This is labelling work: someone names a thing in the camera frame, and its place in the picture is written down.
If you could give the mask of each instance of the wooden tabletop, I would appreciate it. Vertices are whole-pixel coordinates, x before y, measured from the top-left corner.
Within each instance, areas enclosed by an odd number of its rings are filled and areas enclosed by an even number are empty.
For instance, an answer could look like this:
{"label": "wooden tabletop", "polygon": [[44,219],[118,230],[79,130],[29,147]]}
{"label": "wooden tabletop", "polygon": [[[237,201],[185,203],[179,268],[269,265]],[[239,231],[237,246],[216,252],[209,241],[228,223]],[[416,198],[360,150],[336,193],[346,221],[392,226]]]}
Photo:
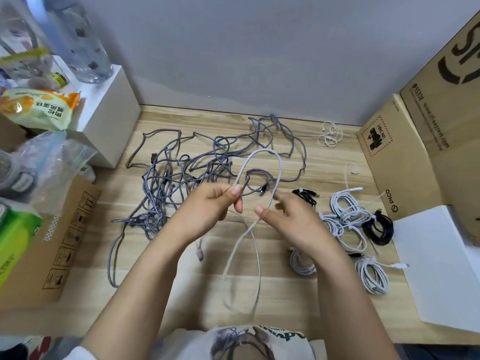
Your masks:
{"label": "wooden tabletop", "polygon": [[[321,134],[322,124],[312,121],[285,119],[283,122],[296,135]],[[142,133],[158,128],[181,129],[184,135],[197,131],[212,137],[237,135],[252,131],[247,115],[227,114],[189,109],[145,106],[135,131],[116,169],[97,169],[97,184],[103,192],[91,216],[88,230],[71,269],[63,295],[59,302],[44,308],[2,312],[0,333],[45,334],[57,336],[82,336],[96,319],[114,293],[107,281],[107,254],[118,236],[121,224],[111,223],[115,218],[126,218],[143,198],[142,168],[126,169],[126,159],[141,141]],[[348,175],[350,187],[363,187],[356,192],[361,205],[371,212],[383,208],[378,198],[374,179],[357,141],[358,126],[342,126],[343,140],[335,148],[317,143],[316,138],[303,137],[307,146],[307,168],[297,182],[281,182],[282,191],[289,192],[303,187],[319,193],[317,210],[330,213],[329,198],[334,192],[345,189],[346,163],[359,168],[358,175]],[[150,155],[159,151],[175,137],[164,132],[147,139],[135,161],[149,162]],[[273,149],[288,151],[290,143],[280,132],[275,132]],[[195,138],[182,143],[180,154],[195,156],[212,149],[209,140]],[[237,158],[233,170],[238,171],[242,159]],[[302,166],[300,151],[283,159],[283,178],[294,177]],[[278,174],[278,161],[269,154],[258,154],[248,164]],[[253,186],[262,184],[262,177],[251,179]],[[252,194],[244,198],[243,217],[251,223],[255,220],[253,207],[266,204],[269,193],[260,197]],[[255,317],[241,312],[231,312],[222,302],[221,274],[238,236],[245,227],[240,219],[228,214],[207,234],[203,242],[204,260],[199,262],[195,246],[190,245],[178,264],[178,274],[165,311],[161,335],[174,328],[203,329],[213,326],[240,325],[245,323],[280,327],[301,331],[309,339],[322,338],[322,318],[317,305],[315,276],[301,276],[292,271],[287,245],[272,228],[259,223],[254,228],[261,261],[261,293]],[[358,241],[352,233],[345,241]],[[117,281],[127,274],[147,239],[139,228],[128,228],[117,258]],[[398,262],[393,244],[382,247],[377,259],[383,263]],[[369,252],[373,254],[369,243]],[[255,300],[258,284],[255,250],[250,238],[245,238],[233,261],[226,284],[227,294],[233,292],[233,304],[248,312]],[[480,344],[480,334],[449,327],[424,323],[420,320],[413,297],[402,271],[386,269],[391,292],[371,299],[395,343]]]}

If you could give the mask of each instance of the white storage box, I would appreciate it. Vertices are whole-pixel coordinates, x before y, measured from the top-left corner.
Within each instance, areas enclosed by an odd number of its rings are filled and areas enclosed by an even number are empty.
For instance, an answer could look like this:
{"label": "white storage box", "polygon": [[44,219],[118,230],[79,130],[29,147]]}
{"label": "white storage box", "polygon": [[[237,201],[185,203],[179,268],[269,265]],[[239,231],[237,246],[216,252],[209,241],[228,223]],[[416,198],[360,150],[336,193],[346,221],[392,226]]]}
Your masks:
{"label": "white storage box", "polygon": [[480,247],[449,206],[394,222],[398,257],[422,321],[480,332]]}
{"label": "white storage box", "polygon": [[81,83],[61,58],[55,56],[55,60],[81,92],[68,136],[98,151],[90,164],[115,168],[140,115],[123,67],[114,65],[113,76],[103,83]]}

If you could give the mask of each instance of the person's right hand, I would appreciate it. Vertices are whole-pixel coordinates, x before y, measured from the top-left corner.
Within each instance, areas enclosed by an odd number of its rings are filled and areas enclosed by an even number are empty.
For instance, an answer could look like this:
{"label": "person's right hand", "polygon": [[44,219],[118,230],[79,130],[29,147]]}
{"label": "person's right hand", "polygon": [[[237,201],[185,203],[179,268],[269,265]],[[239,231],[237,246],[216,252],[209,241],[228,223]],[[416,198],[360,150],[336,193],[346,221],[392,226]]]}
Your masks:
{"label": "person's right hand", "polygon": [[273,198],[279,201],[275,207],[283,210],[284,215],[262,206],[255,207],[255,213],[285,236],[295,248],[312,257],[324,250],[339,249],[340,246],[328,226],[300,197],[277,191]]}

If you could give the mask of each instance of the wall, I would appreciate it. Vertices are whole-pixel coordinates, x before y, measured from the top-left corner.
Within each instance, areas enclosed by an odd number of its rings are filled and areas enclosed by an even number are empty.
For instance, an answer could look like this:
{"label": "wall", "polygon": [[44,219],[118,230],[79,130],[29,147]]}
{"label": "wall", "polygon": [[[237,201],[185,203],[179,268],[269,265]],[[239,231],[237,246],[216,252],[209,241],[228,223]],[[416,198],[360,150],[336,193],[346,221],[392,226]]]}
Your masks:
{"label": "wall", "polygon": [[361,125],[480,0],[82,0],[142,103]]}

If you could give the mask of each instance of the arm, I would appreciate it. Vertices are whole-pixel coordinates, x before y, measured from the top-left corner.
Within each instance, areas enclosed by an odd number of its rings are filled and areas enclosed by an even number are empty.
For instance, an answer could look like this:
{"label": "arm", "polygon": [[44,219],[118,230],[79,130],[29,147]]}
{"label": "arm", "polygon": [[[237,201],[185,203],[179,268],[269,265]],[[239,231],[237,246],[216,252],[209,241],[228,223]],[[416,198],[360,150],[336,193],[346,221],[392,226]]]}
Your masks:
{"label": "arm", "polygon": [[399,360],[354,266],[318,214],[292,193],[275,194],[280,215],[256,214],[309,256],[317,268],[318,305],[330,360]]}
{"label": "arm", "polygon": [[223,220],[231,204],[242,212],[241,190],[220,183],[195,188],[140,255],[81,345],[98,360],[148,359],[181,254]]}

